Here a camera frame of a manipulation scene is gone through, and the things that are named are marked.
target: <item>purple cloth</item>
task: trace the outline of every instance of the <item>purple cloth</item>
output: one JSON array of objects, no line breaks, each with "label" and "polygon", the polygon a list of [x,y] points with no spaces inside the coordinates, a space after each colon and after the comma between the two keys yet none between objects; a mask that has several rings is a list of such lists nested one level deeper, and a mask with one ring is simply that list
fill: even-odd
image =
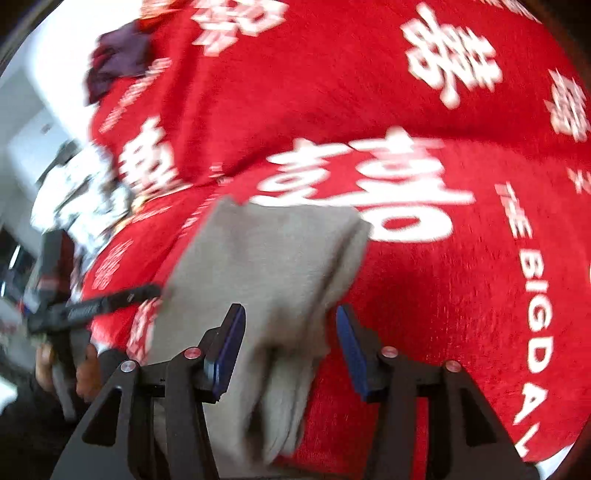
[{"label": "purple cloth", "polygon": [[98,102],[120,77],[142,76],[148,67],[150,35],[136,21],[101,35],[86,76],[88,105]]}]

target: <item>red blanket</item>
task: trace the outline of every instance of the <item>red blanket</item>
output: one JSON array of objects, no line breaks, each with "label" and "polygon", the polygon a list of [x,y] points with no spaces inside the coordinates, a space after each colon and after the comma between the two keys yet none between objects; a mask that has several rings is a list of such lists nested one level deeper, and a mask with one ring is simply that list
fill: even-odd
[{"label": "red blanket", "polygon": [[[544,27],[508,0],[211,4],[170,14],[146,78],[100,104],[93,136],[123,179],[193,187],[145,205],[85,296],[165,283],[220,195],[352,205],[374,226],[344,299],[362,323],[458,359],[526,460],[572,443],[590,411],[591,151],[582,83]],[[93,333],[142,358],[150,307]],[[358,476],[376,410],[327,328],[290,461]]]}]

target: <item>crumpled white fabric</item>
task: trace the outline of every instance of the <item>crumpled white fabric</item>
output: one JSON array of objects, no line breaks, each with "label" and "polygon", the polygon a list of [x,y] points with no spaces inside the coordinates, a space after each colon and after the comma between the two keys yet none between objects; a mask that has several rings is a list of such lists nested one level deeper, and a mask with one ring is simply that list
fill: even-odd
[{"label": "crumpled white fabric", "polygon": [[66,230],[84,252],[87,271],[111,240],[115,225],[131,212],[133,199],[117,181],[112,157],[90,144],[47,174],[33,205],[31,225],[41,233]]}]

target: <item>metal screw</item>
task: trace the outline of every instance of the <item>metal screw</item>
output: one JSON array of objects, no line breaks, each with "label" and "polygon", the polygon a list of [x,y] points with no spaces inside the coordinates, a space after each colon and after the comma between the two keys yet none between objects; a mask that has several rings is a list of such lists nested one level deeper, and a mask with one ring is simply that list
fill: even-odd
[{"label": "metal screw", "polygon": [[460,362],[456,360],[448,360],[445,362],[445,368],[447,368],[450,372],[457,374],[462,371],[462,366]]},{"label": "metal screw", "polygon": [[393,346],[385,346],[382,348],[382,356],[386,358],[396,358],[398,356],[398,349]]},{"label": "metal screw", "polygon": [[185,358],[188,360],[194,360],[201,356],[201,349],[196,346],[189,347],[185,350]]},{"label": "metal screw", "polygon": [[121,371],[128,374],[135,369],[135,362],[133,360],[127,360],[121,364]]}]

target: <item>folded gray garment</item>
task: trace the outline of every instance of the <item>folded gray garment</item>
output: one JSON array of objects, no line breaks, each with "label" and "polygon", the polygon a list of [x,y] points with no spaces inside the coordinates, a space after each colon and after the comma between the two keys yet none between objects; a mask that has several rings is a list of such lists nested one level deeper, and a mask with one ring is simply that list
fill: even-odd
[{"label": "folded gray garment", "polygon": [[232,303],[244,305],[230,387],[206,406],[212,444],[236,460],[270,463],[297,447],[315,368],[328,353],[326,312],[352,284],[369,231],[349,207],[239,206],[225,198],[181,257],[148,360],[197,345]]}]

